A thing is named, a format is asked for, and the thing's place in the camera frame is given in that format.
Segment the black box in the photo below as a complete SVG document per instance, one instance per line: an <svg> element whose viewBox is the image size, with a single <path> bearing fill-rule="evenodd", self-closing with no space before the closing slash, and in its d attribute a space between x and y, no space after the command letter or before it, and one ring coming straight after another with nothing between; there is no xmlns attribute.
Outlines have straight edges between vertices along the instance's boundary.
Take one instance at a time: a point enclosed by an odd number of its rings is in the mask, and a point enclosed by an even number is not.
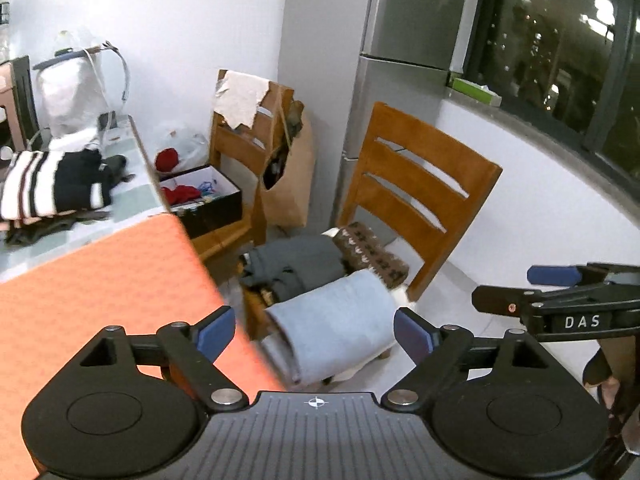
<svg viewBox="0 0 640 480"><path fill-rule="evenodd" d="M182 171L160 181L171 190L177 186L198 187L211 183L215 195L171 206L190 238L197 238L242 219L242 191L211 165Z"/></svg>

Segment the orange table surface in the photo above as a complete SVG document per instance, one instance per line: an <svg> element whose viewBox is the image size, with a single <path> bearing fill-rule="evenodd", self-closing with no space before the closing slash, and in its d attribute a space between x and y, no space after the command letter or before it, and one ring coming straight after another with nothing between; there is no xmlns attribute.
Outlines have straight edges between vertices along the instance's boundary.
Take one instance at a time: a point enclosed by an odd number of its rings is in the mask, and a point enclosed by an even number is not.
<svg viewBox="0 0 640 480"><path fill-rule="evenodd" d="M149 334L223 304L180 221L169 214L117 232L0 285L0 479L32 480L20 434L38 391L102 327ZM282 390L241 327L216 367L253 400Z"/></svg>

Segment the striped sweater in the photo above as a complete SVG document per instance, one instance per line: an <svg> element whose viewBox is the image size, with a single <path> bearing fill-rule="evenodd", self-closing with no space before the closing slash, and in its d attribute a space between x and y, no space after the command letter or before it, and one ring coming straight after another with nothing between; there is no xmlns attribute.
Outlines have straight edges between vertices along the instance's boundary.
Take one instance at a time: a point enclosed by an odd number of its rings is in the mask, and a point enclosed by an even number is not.
<svg viewBox="0 0 640 480"><path fill-rule="evenodd" d="M17 152L0 198L0 221L24 221L111 204L111 170L96 150Z"/></svg>

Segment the window sill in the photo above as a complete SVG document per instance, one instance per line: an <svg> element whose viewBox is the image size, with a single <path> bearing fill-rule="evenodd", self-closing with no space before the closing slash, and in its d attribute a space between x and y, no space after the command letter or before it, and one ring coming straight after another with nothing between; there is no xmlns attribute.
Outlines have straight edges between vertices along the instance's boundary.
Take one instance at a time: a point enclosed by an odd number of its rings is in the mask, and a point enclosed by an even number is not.
<svg viewBox="0 0 640 480"><path fill-rule="evenodd" d="M445 95L447 101L469 110L475 115L484 118L497 126L511 132L513 135L525 140L531 146L544 152L558 164L561 164L573 174L579 176L589 184L596 192L611 202L617 209L640 227L640 200L607 173L612 170L604 161L588 154L574 151L561 144L549 134L546 134L530 123L514 116L499 107L485 105L460 92L448 89Z"/></svg>

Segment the brown patterned cloth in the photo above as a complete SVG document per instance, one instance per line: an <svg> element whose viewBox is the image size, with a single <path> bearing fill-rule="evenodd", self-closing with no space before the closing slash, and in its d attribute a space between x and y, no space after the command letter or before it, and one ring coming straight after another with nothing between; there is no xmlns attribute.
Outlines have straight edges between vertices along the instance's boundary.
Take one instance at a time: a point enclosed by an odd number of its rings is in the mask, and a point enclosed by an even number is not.
<svg viewBox="0 0 640 480"><path fill-rule="evenodd" d="M409 266L386 251L373 231L361 222L340 228L333 240L342 252L349 272L369 269L389 290L401 285L409 276Z"/></svg>

